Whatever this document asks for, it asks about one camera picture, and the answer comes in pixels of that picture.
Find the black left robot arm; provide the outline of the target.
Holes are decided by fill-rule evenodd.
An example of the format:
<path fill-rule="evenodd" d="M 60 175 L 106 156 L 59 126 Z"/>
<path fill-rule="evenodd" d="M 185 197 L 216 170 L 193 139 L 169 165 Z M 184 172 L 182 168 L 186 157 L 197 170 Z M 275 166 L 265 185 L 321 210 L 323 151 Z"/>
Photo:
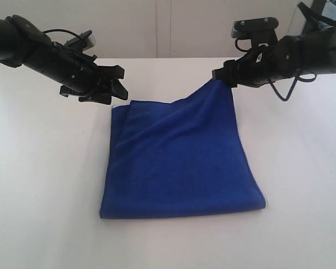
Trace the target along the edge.
<path fill-rule="evenodd" d="M 76 96 L 80 102 L 109 105 L 112 98 L 128 99 L 121 84 L 124 69 L 99 66 L 96 55 L 84 53 L 93 46 L 88 30 L 65 44 L 52 41 L 50 30 L 41 31 L 27 19 L 12 15 L 0 20 L 0 64 L 11 68 L 26 66 L 58 82 L 59 93 Z"/>

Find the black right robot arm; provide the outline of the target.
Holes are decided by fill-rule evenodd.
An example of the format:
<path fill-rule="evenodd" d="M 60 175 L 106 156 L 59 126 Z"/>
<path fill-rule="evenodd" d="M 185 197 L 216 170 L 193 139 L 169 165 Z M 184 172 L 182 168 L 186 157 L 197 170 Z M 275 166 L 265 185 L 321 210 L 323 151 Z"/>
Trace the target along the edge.
<path fill-rule="evenodd" d="M 336 26 L 251 48 L 241 58 L 225 61 L 212 77 L 229 87 L 258 88 L 293 77 L 326 74 L 336 74 Z"/>

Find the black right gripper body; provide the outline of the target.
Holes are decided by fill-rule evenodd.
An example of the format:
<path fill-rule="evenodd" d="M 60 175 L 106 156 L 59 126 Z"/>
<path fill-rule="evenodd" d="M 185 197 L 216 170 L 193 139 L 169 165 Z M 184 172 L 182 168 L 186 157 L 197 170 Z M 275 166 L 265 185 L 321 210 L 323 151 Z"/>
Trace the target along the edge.
<path fill-rule="evenodd" d="M 272 46 L 250 49 L 243 57 L 223 64 L 224 80 L 231 85 L 261 87 L 292 78 L 300 69 L 300 42 L 285 36 Z"/>

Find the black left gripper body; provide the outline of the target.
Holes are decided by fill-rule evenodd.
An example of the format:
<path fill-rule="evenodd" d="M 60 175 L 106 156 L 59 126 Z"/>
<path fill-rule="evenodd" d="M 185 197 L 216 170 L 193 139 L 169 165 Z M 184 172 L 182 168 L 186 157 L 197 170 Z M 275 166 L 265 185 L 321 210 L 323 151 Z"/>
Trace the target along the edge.
<path fill-rule="evenodd" d="M 112 68 L 99 66 L 95 57 L 57 42 L 39 46 L 27 66 L 61 84 L 59 94 L 76 96 L 80 102 L 110 103 Z"/>

